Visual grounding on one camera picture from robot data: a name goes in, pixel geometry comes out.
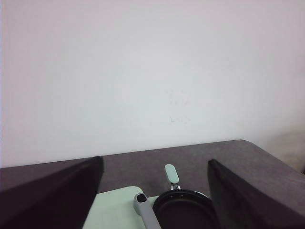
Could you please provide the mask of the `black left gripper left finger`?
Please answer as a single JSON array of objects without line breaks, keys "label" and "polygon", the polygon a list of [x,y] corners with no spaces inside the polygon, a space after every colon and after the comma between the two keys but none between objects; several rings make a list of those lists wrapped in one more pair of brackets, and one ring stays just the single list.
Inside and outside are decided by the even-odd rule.
[{"label": "black left gripper left finger", "polygon": [[2,229],[81,229],[103,176],[96,156],[0,193]]}]

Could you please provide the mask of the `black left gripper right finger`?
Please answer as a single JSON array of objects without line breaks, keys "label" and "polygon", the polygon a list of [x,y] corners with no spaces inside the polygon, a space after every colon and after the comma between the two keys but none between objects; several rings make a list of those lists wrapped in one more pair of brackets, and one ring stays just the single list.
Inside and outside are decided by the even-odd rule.
[{"label": "black left gripper right finger", "polygon": [[301,214],[267,196],[215,159],[208,162],[210,194],[223,229],[303,229]]}]

